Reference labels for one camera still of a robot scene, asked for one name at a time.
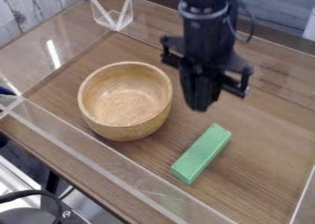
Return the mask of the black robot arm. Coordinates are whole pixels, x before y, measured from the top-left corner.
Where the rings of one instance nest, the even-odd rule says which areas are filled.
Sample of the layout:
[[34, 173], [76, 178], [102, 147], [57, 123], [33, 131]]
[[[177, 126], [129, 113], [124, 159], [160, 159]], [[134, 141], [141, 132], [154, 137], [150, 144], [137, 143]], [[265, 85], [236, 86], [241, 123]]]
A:
[[241, 0], [181, 0], [181, 36], [162, 36], [161, 62], [178, 69], [181, 92], [190, 110], [204, 112], [221, 91], [243, 98], [253, 74], [235, 52]]

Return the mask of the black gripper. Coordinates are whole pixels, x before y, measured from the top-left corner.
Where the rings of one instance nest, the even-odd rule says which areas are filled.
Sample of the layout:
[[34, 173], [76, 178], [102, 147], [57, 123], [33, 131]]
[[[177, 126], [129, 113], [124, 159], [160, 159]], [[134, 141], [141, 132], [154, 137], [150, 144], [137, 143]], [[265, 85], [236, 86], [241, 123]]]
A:
[[181, 18], [182, 35], [160, 38], [161, 61], [178, 69], [186, 105], [205, 112], [221, 90], [245, 97], [253, 68], [233, 50], [239, 39], [236, 13], [185, 13]]

